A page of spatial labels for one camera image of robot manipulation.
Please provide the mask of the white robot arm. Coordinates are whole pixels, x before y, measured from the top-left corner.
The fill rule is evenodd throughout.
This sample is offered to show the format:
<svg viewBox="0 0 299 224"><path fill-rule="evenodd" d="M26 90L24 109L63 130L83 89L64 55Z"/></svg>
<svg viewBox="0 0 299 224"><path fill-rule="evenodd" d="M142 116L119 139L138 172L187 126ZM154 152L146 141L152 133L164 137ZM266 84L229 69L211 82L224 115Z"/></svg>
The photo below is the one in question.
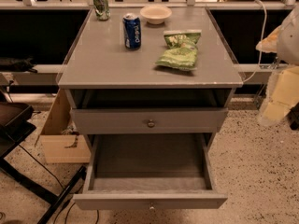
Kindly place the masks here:
<svg viewBox="0 0 299 224"><path fill-rule="evenodd" d="M268 80L266 99L258 121L272 126L280 123L299 103L299 6L267 38L256 45L258 51L276 53L289 66Z"/></svg>

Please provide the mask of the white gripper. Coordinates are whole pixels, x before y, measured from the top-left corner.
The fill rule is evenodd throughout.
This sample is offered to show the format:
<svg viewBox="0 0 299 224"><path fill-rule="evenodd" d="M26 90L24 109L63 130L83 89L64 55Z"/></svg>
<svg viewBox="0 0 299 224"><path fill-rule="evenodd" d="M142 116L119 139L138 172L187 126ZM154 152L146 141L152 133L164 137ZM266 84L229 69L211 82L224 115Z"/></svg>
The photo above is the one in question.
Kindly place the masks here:
<svg viewBox="0 0 299 224"><path fill-rule="evenodd" d="M263 126L280 123L299 103L299 66L288 66L275 71L269 78L266 98L258 114L258 122Z"/></svg>

